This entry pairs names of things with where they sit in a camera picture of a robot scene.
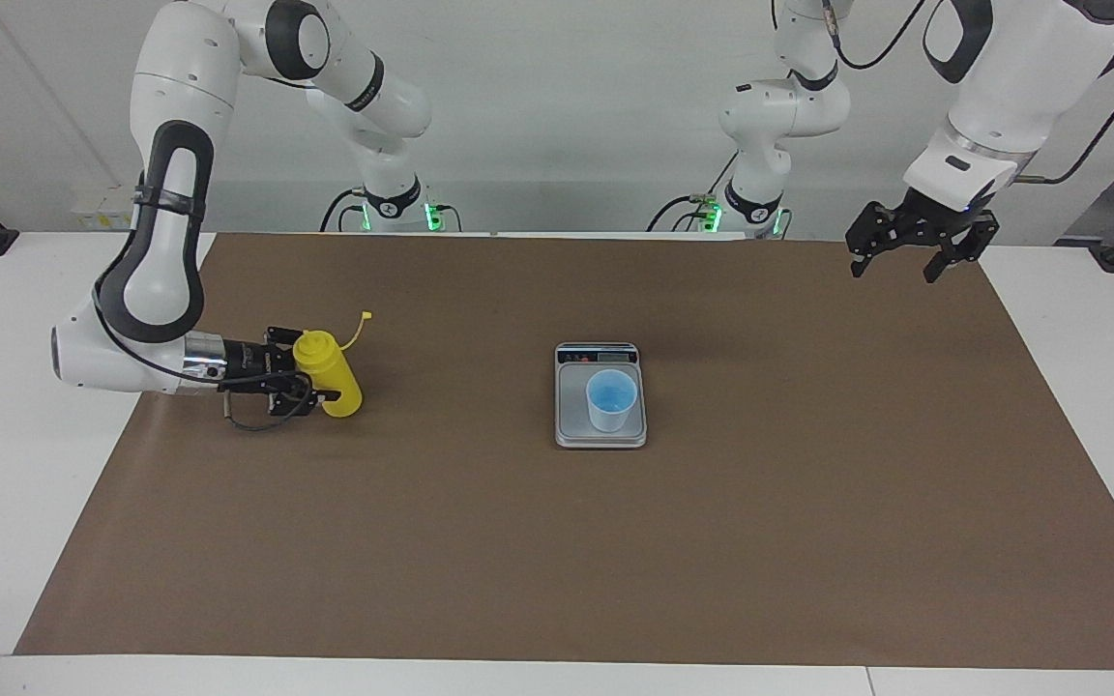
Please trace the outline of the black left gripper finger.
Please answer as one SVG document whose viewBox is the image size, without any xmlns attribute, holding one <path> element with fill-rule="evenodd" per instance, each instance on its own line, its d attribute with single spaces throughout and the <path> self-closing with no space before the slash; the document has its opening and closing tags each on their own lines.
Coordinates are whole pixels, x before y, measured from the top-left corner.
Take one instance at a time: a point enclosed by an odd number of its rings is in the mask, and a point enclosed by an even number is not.
<svg viewBox="0 0 1114 696">
<path fill-rule="evenodd" d="M 847 247 L 852 255 L 850 273 L 859 278 L 869 268 L 876 256 L 903 247 L 906 239 L 897 231 L 897 222 L 903 220 L 897 210 L 889 210 L 879 202 L 867 203 L 850 224 L 846 233 Z"/>
<path fill-rule="evenodd" d="M 958 263 L 977 263 L 998 233 L 999 223 L 994 215 L 977 215 L 962 223 L 931 223 L 928 228 L 927 237 L 937 251 L 924 266 L 924 281 L 934 283 Z"/>
</svg>

